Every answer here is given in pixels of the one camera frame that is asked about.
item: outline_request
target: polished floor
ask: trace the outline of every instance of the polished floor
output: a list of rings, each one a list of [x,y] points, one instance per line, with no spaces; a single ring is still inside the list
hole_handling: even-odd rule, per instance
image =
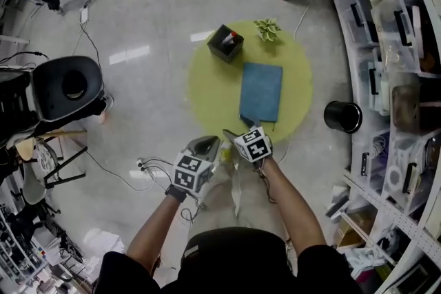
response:
[[[73,54],[96,59],[79,26],[79,8],[86,1],[61,0],[67,10],[64,17],[44,7],[31,18],[28,15],[34,7],[28,4],[13,34],[31,40],[26,50],[43,52],[51,59]],[[282,29],[294,33],[309,4],[309,0],[91,1],[86,30],[99,50],[105,87],[115,105],[104,125],[90,118],[80,124],[88,129],[87,145],[94,158],[138,190],[150,184],[137,172],[138,157],[173,161],[191,139],[203,135],[185,97],[187,68],[200,40],[221,23],[263,17],[277,17]],[[311,63],[313,103],[295,131],[281,167],[326,230],[325,207],[332,184],[341,179],[342,169],[349,164],[350,139],[328,129],[322,113],[329,101],[349,99],[351,89],[332,0],[311,2],[296,39]],[[25,57],[20,62],[41,60]],[[275,146],[276,159],[287,145],[286,140]],[[77,146],[67,141],[66,148],[74,151]],[[88,156],[77,165],[87,169],[87,178],[55,188],[51,197],[62,211],[58,221],[85,251],[89,259],[86,273],[93,280],[103,254],[128,246],[164,192],[158,185],[134,191]],[[159,176],[157,183],[167,187],[167,178]],[[187,200],[184,207],[194,209],[194,203]],[[165,268],[179,268],[188,226],[178,214],[162,253]],[[159,273],[161,280],[170,280],[170,271]]]

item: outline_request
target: blue book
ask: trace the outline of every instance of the blue book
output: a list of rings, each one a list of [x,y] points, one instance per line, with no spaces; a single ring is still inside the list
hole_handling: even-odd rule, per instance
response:
[[[240,94],[240,115],[275,123],[282,91],[283,68],[245,63]]]

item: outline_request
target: black t-shirt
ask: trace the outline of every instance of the black t-shirt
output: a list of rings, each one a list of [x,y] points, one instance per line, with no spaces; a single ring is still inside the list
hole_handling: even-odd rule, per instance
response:
[[[193,237],[184,252],[178,279],[163,288],[138,262],[106,253],[96,287],[104,293],[212,293],[238,289],[271,293],[361,293],[346,259],[330,246],[312,246],[298,257],[295,277],[285,243],[250,228],[224,228]]]

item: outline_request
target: succulent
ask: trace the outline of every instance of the succulent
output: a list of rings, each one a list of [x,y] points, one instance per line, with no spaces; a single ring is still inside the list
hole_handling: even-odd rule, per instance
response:
[[[281,31],[282,29],[279,27],[276,21],[277,19],[274,17],[271,19],[255,20],[254,24],[259,30],[264,41],[277,41],[277,31]]]

